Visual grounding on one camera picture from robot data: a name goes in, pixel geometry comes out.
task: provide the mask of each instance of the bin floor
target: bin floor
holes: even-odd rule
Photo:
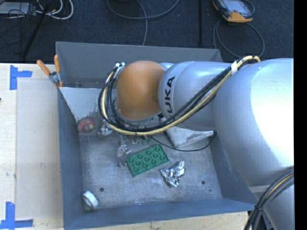
[[[165,133],[154,137],[164,144],[171,144]],[[201,151],[181,152],[162,145],[169,161],[133,176],[128,166],[118,165],[118,133],[112,132],[103,139],[96,135],[83,134],[79,138],[83,189],[96,196],[98,208],[222,197],[210,147]],[[133,144],[126,141],[125,144],[127,149],[132,150],[130,154],[134,154],[158,142],[151,140],[144,145],[142,142]],[[178,161],[185,161],[185,175],[181,177],[178,187],[170,187],[160,169],[169,169]]]

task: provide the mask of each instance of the blue tape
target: blue tape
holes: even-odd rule
[[[28,228],[32,225],[33,219],[15,221],[15,204],[5,203],[5,220],[0,222],[0,229],[15,230],[15,228]]]
[[[10,90],[17,89],[17,78],[30,78],[31,76],[31,71],[18,71],[17,67],[11,65]]]

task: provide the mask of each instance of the wooden table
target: wooden table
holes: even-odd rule
[[[17,67],[18,71],[32,71],[30,78],[17,78],[16,90],[9,88],[11,65]],[[51,72],[55,71],[54,65],[47,66]],[[57,111],[57,102],[53,99],[55,92],[52,82],[38,65],[0,64],[0,220],[5,218],[5,203],[12,202],[16,207],[15,220],[34,219],[33,226],[26,229],[63,229],[58,117],[54,111]],[[23,113],[23,107],[26,106],[31,107],[29,115],[34,114],[32,120]],[[31,132],[31,138],[27,138],[27,132]],[[242,230],[247,218],[247,212],[237,212],[100,229]]]

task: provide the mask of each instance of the black cable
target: black cable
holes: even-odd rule
[[[206,107],[211,101],[214,100],[215,96],[216,96],[216,94],[215,94],[214,96],[212,96],[212,97],[206,102],[206,104],[204,104],[204,105],[203,105],[200,109],[198,109],[195,113],[199,112],[202,108]],[[197,101],[198,101],[198,100],[196,100],[195,103],[187,110],[188,112],[189,112],[190,110],[192,110],[192,109],[197,105]]]
[[[108,74],[107,76],[109,76],[110,74],[112,73],[110,79],[113,79],[114,78],[114,75],[116,73],[116,68],[113,68]],[[102,98],[102,93],[103,91],[105,90],[106,87],[108,87],[109,83],[110,83],[110,80],[106,83],[106,79],[104,80],[104,86],[103,88],[101,89],[100,91],[100,94],[98,96],[98,110],[99,110],[99,113],[100,115],[103,117],[104,120],[106,120],[109,124],[111,125],[114,125],[114,126],[123,126],[123,124],[118,124],[118,123],[114,123],[112,120],[110,120],[108,117],[106,117],[101,109],[101,98]]]
[[[9,47],[10,50],[11,50],[14,54],[21,55],[21,54],[23,53],[22,42],[23,42],[24,39],[26,39],[26,38],[29,37],[29,36],[26,36],[26,35],[25,35],[27,21],[28,21],[28,19],[33,20],[32,15],[33,15],[33,13],[35,12],[35,7],[30,6],[30,5],[31,5],[31,1],[32,1],[32,0],[29,0],[29,6],[28,6],[28,11],[27,11],[27,13],[25,13],[25,12],[23,12],[23,11],[21,10],[21,6],[22,6],[22,2],[23,2],[22,0],[20,1],[20,8],[19,8],[19,9],[11,9],[11,10],[9,10],[9,12],[8,12],[8,14],[7,14],[8,18],[12,19],[12,18],[11,18],[11,13],[12,13],[12,12],[15,12],[15,11],[18,12],[18,15],[17,15],[17,16],[14,15],[14,17],[16,17],[16,18],[14,18],[14,21],[13,21],[13,23],[10,25],[9,29],[7,29],[5,32],[0,33],[0,37],[2,37],[3,40],[4,40],[5,43],[6,43],[6,46],[0,47],[0,49]],[[13,43],[9,43],[8,40],[5,38],[5,34],[6,34],[7,32],[9,32],[10,30],[13,29],[13,26],[14,26],[14,24],[16,23],[16,21],[17,21],[18,18],[23,18],[23,20],[22,20],[22,22],[21,22],[21,24],[20,24],[20,40],[18,40],[18,41],[16,41],[16,42],[13,42]],[[15,45],[15,44],[17,44],[17,43],[20,43],[20,44],[21,44],[21,45],[20,45],[19,51],[15,51],[15,50],[12,48],[12,46]]]
[[[146,11],[143,7],[143,5],[141,5],[141,3],[139,1],[137,1],[137,3],[139,4],[139,6],[141,7],[141,9],[143,10],[143,13],[144,13],[144,16],[146,17]],[[146,38],[147,38],[147,31],[148,31],[148,19],[145,19],[145,36],[144,36],[144,39],[143,39],[143,43],[142,43],[142,46],[145,45],[145,41],[146,41]]]
[[[21,10],[22,8],[22,0],[20,1],[20,7],[19,10]],[[20,54],[19,54],[19,60],[21,60],[21,55],[23,53],[23,23],[24,23],[24,19],[22,20],[22,23],[20,25],[20,30],[19,30],[19,38],[20,38],[20,44],[19,44],[19,50],[20,50]]]
[[[227,73],[231,70],[231,67],[226,68],[224,71],[222,71],[220,74],[218,74],[215,78],[213,78],[205,87],[203,87],[194,97],[192,97],[185,105],[183,105],[174,115],[172,115],[170,118],[165,120],[164,122],[160,123],[159,127],[164,127],[166,126],[169,121],[175,120],[176,116],[180,115],[190,104],[195,102],[195,99],[200,95],[200,94],[206,94],[207,92],[210,91],[212,87],[214,87],[221,79],[227,75]],[[127,123],[126,121],[122,120],[122,123],[125,123],[129,126],[134,126],[132,124]],[[134,126],[137,128],[138,131],[152,131],[155,130],[157,127],[144,127],[144,128],[139,128],[137,126]]]
[[[173,149],[173,150],[176,150],[176,151],[186,151],[186,152],[190,152],[190,151],[201,151],[201,150],[206,149],[206,148],[211,144],[211,142],[213,141],[213,139],[214,139],[214,137],[216,136],[216,134],[217,134],[217,132],[214,131],[214,132],[213,132],[213,135],[211,136],[210,141],[208,142],[208,144],[207,144],[206,146],[204,146],[203,148],[194,149],[194,150],[180,150],[180,149],[177,149],[177,148],[175,148],[175,147],[171,147],[171,146],[169,146],[169,145],[166,145],[166,144],[164,144],[164,143],[158,141],[157,139],[155,139],[155,138],[153,137],[153,135],[151,135],[151,136],[149,136],[149,137],[152,138],[153,140],[155,140],[156,142],[158,142],[159,144],[161,144],[161,145],[163,145],[163,146],[166,146],[166,147],[168,147],[168,148],[170,148],[170,149]]]
[[[229,72],[231,71],[231,67],[226,68],[224,71],[222,71],[219,75],[218,78],[224,78]],[[187,112],[189,112],[190,110],[192,110],[197,104],[198,102],[201,101],[201,99],[205,96],[205,94],[207,94],[210,91],[210,89],[206,90],[206,86],[199,92],[200,95],[198,96],[198,98],[195,100],[194,104],[191,105],[191,107],[187,110]],[[211,102],[214,99],[215,95],[206,103],[209,104],[209,102]]]
[[[230,54],[232,54],[233,56],[236,56],[236,57],[242,57],[242,56],[240,56],[240,55],[237,55],[237,54],[235,54],[235,53],[233,53],[232,51],[230,51],[223,43],[222,43],[222,41],[221,41],[221,39],[220,39],[220,36],[219,36],[219,34],[218,34],[218,26],[219,26],[219,24],[220,24],[220,22],[221,22],[222,20],[219,20],[216,24],[215,24],[215,26],[214,26],[214,29],[213,29],[213,43],[214,43],[214,47],[215,48],[217,48],[217,46],[216,46],[216,41],[215,41],[215,36],[217,37],[217,39],[218,39],[218,41],[219,41],[219,43],[222,45],[222,47],[228,52],[228,53],[230,53]],[[261,42],[262,42],[262,52],[258,55],[258,57],[261,57],[262,55],[263,55],[263,53],[264,53],[264,50],[265,50],[265,43],[264,43],[264,40],[263,40],[263,38],[262,38],[262,36],[261,36],[261,34],[260,34],[260,32],[254,27],[254,26],[252,26],[250,23],[246,23],[248,26],[250,26],[256,33],[257,33],[257,35],[260,37],[260,39],[261,39]]]
[[[250,6],[252,7],[252,11],[251,11],[250,13],[251,13],[251,14],[254,14],[254,12],[255,12],[254,4],[253,4],[251,1],[249,1],[249,0],[242,0],[242,1],[245,1],[245,2],[247,2],[247,3],[250,4]]]
[[[122,15],[122,14],[120,14],[120,13],[115,12],[115,11],[111,8],[111,6],[110,6],[110,4],[109,4],[109,0],[106,0],[106,4],[107,4],[108,8],[109,8],[114,14],[116,14],[116,15],[122,17],[122,18],[132,19],[132,20],[146,20],[146,19],[156,19],[156,18],[159,18],[159,17],[161,17],[161,16],[163,16],[163,15],[166,15],[166,14],[169,13],[170,11],[172,11],[172,10],[176,7],[176,5],[178,4],[178,2],[179,2],[179,0],[177,0],[177,1],[175,2],[175,4],[174,4],[169,10],[167,10],[167,11],[161,13],[161,14],[156,14],[156,15],[151,15],[151,16],[143,16],[143,17],[130,17],[130,16],[125,16],[125,15]]]
[[[293,183],[294,168],[286,174],[277,178],[273,183],[271,183],[255,205],[255,208],[251,212],[249,219],[244,227],[244,230],[249,230],[251,226],[256,227],[261,218],[261,212],[265,208],[265,206],[270,203],[274,198],[276,198],[280,193],[282,193],[285,189],[290,187]]]
[[[106,94],[106,113],[108,114],[108,117],[112,117],[114,118],[114,120],[110,120],[112,123],[112,125],[115,125],[115,126],[118,126],[118,125],[128,125],[129,127],[133,127],[134,129],[129,129],[129,131],[134,131],[135,129],[139,129],[139,126],[137,125],[134,125],[134,124],[131,124],[125,120],[122,120],[121,118],[119,118],[116,114],[116,110],[115,110],[115,105],[114,105],[114,102],[112,101],[112,90],[113,90],[113,86],[114,86],[114,83],[115,83],[115,80],[116,78],[113,77],[114,74],[112,75],[111,79],[109,80],[110,82],[104,87],[104,89],[106,87],[108,87],[108,90],[107,90],[107,94]]]
[[[40,19],[39,19],[39,21],[38,21],[38,23],[36,25],[36,28],[35,28],[32,36],[31,36],[31,38],[29,39],[27,45],[25,46],[25,49],[24,49],[24,52],[23,52],[23,55],[22,55],[22,60],[25,60],[25,57],[27,56],[27,54],[28,54],[28,52],[30,50],[30,47],[31,47],[31,45],[32,45],[32,43],[33,43],[33,41],[35,39],[35,36],[36,36],[36,34],[37,34],[37,32],[38,32],[38,30],[39,30],[39,28],[40,28],[40,26],[41,26],[41,24],[43,22],[43,19],[44,19],[45,15],[46,15],[47,10],[49,9],[51,3],[52,3],[52,0],[46,0],[46,4],[45,4],[44,10],[43,10],[43,14],[40,17]]]
[[[179,0],[177,0],[177,1],[175,2],[175,4],[174,4],[169,10],[167,10],[167,11],[161,13],[161,14],[152,15],[152,16],[147,16],[147,15],[146,15],[145,8],[144,8],[144,7],[142,6],[142,4],[137,0],[137,3],[139,4],[139,6],[141,7],[141,9],[142,9],[142,11],[143,11],[143,13],[144,13],[144,16],[143,16],[143,17],[130,17],[130,16],[125,16],[125,15],[122,15],[122,14],[119,14],[119,13],[115,12],[115,11],[111,8],[111,6],[110,6],[110,4],[109,4],[109,0],[106,0],[106,4],[107,4],[108,8],[109,8],[114,14],[116,14],[116,15],[122,17],[122,18],[126,18],[126,19],[145,20],[145,22],[146,22],[146,26],[145,26],[145,36],[144,36],[144,39],[143,39],[142,46],[145,45],[145,41],[146,41],[146,38],[147,38],[148,19],[156,19],[156,18],[158,18],[158,17],[161,17],[161,16],[163,16],[163,15],[166,15],[166,14],[169,13],[173,8],[176,7],[176,5],[177,5],[178,2],[179,2]]]
[[[7,0],[2,0],[2,1],[0,1],[0,6],[1,6],[2,4],[4,4],[6,1],[7,1]]]
[[[46,1],[41,4],[41,2],[39,0],[35,0],[36,1],[36,5],[38,8],[40,8],[42,11],[36,11],[39,14],[43,14],[43,10],[44,10],[44,6],[46,5]],[[54,9],[51,9],[51,11],[46,12],[46,16],[50,17],[51,19],[56,19],[56,20],[67,20],[69,18],[71,18],[73,16],[73,3],[72,0],[59,0],[59,2],[61,3],[61,6],[59,9],[57,9],[56,11]],[[69,14],[66,16],[66,12],[68,11],[67,8],[71,8],[71,11],[69,11]]]
[[[64,4],[64,2],[66,2],[66,0],[64,0],[64,1],[62,1],[63,2],[63,7],[65,7],[64,8],[64,11],[61,11],[61,14],[62,15],[59,15],[59,19],[58,20],[62,20],[62,18],[65,16],[65,12],[66,12],[66,8],[67,8],[67,6]],[[37,0],[34,0],[34,5],[36,5],[36,7],[39,7],[40,8],[40,6],[43,6],[43,5],[41,5],[39,2],[37,2]],[[37,15],[42,15],[39,11],[36,11],[36,7],[35,7],[35,9],[34,9],[34,12],[36,12],[36,14]],[[50,23],[57,23],[57,20],[52,20],[52,18],[54,18],[54,15],[52,14],[52,12],[49,12],[49,13],[51,13],[51,15],[49,16],[49,20],[46,22],[45,20],[47,19],[47,17],[45,17],[45,19],[43,20],[43,22],[42,22],[42,25],[45,25],[45,24],[50,24]],[[32,19],[32,21],[34,21],[35,23],[38,23],[38,21],[39,20],[37,20],[37,19],[34,19],[34,18],[31,18]]]

